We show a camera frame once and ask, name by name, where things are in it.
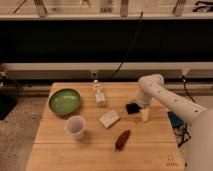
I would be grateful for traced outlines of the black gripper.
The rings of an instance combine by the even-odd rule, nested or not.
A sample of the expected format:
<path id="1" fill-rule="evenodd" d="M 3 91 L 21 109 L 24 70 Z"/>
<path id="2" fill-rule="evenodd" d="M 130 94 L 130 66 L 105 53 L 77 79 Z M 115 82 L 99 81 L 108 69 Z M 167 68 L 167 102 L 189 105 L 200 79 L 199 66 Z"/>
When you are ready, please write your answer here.
<path id="1" fill-rule="evenodd" d="M 139 113 L 141 107 L 137 103 L 129 103 L 126 105 L 126 110 L 128 114 Z M 142 109 L 142 122 L 146 122 L 149 119 L 149 109 Z"/>

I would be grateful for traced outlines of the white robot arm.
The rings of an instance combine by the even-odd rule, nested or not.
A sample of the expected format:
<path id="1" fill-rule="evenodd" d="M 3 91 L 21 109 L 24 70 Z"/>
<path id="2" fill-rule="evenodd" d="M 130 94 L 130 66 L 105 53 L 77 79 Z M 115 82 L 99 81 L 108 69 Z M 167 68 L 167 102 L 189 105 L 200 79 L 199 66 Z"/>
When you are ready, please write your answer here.
<path id="1" fill-rule="evenodd" d="M 152 98 L 191 127 L 185 171 L 213 171 L 213 108 L 203 107 L 167 90 L 160 74 L 139 78 L 133 102 L 146 108 Z"/>

